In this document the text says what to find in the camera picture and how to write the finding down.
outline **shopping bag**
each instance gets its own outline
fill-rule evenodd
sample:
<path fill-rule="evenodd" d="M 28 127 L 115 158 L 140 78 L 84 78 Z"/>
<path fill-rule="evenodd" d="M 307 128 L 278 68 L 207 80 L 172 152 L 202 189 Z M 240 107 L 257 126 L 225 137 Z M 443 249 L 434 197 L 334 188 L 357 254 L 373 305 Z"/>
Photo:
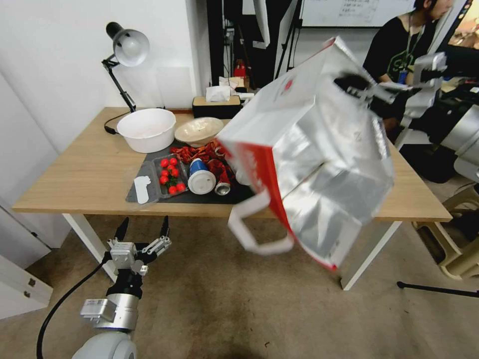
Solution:
<path fill-rule="evenodd" d="M 392 188 L 382 120 L 334 83 L 344 74 L 375 84 L 344 42 L 333 38 L 262 88 L 218 134 L 256 193 L 234 206 L 229 219 L 246 250 L 277 254 L 296 241 L 335 269 Z M 260 245 L 242 219 L 267 206 L 288 235 Z"/>

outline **white handle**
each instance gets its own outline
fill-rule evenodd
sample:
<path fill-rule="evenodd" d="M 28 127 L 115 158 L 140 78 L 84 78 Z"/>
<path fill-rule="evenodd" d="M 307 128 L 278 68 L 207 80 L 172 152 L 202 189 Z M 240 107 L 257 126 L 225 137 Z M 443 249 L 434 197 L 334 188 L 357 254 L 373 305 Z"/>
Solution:
<path fill-rule="evenodd" d="M 290 251 L 294 245 L 294 239 L 288 234 L 285 238 L 276 242 L 258 244 L 248 227 L 243 222 L 246 218 L 269 206 L 270 197 L 268 190 L 265 189 L 257 195 L 233 206 L 228 227 L 241 243 L 243 248 L 249 252 L 260 255 L 272 255 Z"/>
<path fill-rule="evenodd" d="M 144 204 L 148 202 L 148 190 L 147 185 L 151 183 L 151 180 L 148 176 L 139 176 L 133 180 L 135 184 L 136 199 L 139 204 Z"/>

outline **blue cup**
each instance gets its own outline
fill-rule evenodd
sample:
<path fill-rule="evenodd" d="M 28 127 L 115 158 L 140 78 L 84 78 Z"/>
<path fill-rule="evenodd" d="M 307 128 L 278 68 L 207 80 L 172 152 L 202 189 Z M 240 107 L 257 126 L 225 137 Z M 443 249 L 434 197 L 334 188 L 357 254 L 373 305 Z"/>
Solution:
<path fill-rule="evenodd" d="M 201 159 L 195 159 L 190 164 L 188 188 L 194 194 L 206 194 L 215 188 L 215 175 L 208 171 L 208 167 Z"/>

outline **cherry tomato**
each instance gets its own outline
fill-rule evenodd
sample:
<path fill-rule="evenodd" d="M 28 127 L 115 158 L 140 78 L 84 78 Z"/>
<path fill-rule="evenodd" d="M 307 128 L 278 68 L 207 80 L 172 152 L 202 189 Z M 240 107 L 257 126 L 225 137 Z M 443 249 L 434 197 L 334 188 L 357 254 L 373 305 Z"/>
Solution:
<path fill-rule="evenodd" d="M 184 190 L 186 190 L 186 186 L 184 183 L 178 183 L 176 185 L 176 189 L 178 190 L 178 192 L 183 192 Z"/>

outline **lanyard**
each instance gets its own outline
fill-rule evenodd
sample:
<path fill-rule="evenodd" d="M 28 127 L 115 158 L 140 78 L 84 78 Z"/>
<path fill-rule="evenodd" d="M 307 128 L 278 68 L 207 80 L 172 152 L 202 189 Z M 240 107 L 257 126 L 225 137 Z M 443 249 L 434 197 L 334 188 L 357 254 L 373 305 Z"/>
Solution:
<path fill-rule="evenodd" d="M 425 29 L 426 29 L 426 25 L 423 25 L 423 26 L 421 27 L 421 31 L 419 32 L 418 38 L 417 38 L 417 40 L 416 40 L 416 43 L 414 44 L 414 47 L 413 47 L 413 49 L 411 50 L 411 52 L 409 52 L 409 48 L 411 47 L 411 39 L 412 39 L 412 36 L 411 36 L 411 16 L 412 16 L 411 13 L 409 13 L 408 47 L 406 47 L 406 54 L 404 55 L 404 60 L 403 60 L 403 66 L 404 66 L 404 68 L 407 67 L 409 54 L 412 54 L 412 53 L 414 52 L 414 50 L 416 50 L 416 46 L 418 45 L 419 40 L 421 40 L 421 37 L 423 36 L 424 31 L 425 31 Z"/>

